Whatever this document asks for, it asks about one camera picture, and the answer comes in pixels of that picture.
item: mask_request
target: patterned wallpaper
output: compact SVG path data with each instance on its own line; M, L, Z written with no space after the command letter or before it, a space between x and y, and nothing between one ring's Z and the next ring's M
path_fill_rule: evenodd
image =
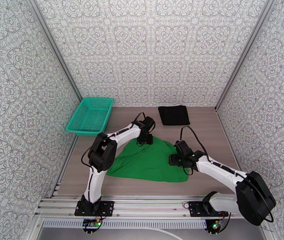
M24 239L73 135L78 105L25 0L0 0L0 239Z
M278 0L218 111L240 165L263 176L284 239L284 0Z
M213 106L265 0L37 0L83 97Z

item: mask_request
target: green cloth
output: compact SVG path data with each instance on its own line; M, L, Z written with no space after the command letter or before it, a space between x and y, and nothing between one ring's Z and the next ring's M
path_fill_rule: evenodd
M136 178L158 182L185 182L188 176L183 169L169 165L169 155L176 154L174 146L157 137L153 144L138 146L130 141L115 159L107 175L120 178Z

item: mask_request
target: wooden floor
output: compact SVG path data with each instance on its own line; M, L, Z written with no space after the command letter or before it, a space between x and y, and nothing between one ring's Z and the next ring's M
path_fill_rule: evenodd
M196 107L187 108L187 110L191 127L205 146L208 154L213 159L238 169L214 109L211 107ZM126 127L134 120L139 112L145 112L146 116L150 116L155 120L156 128L152 132L154 136L169 141L172 144L179 139L179 133L182 126L162 125L157 108L112 108L112 113L105 133L114 132ZM193 151L202 150L197 144L193 134L188 129L184 129L183 139ZM87 184L89 170L88 167L81 163L81 156L83 152L92 145L93 141L93 137L79 137L58 191L59 195L78 196L83 194ZM124 146L118 149L117 155L123 148ZM230 189L215 179L203 173L194 171L194 174L189 176L187 182L182 183L153 182L105 176L102 186L102 195L201 196L214 190L220 193L231 193Z

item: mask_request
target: plastic basket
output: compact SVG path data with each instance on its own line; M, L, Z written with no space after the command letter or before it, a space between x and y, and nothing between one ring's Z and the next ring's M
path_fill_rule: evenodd
M84 98L66 126L66 131L80 136L97 136L104 132L113 101L112 98Z

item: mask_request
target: black cloth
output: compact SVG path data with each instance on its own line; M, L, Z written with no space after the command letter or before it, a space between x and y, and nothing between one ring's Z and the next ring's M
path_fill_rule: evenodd
M185 106L160 106L159 115L163 125L189 125L189 114Z

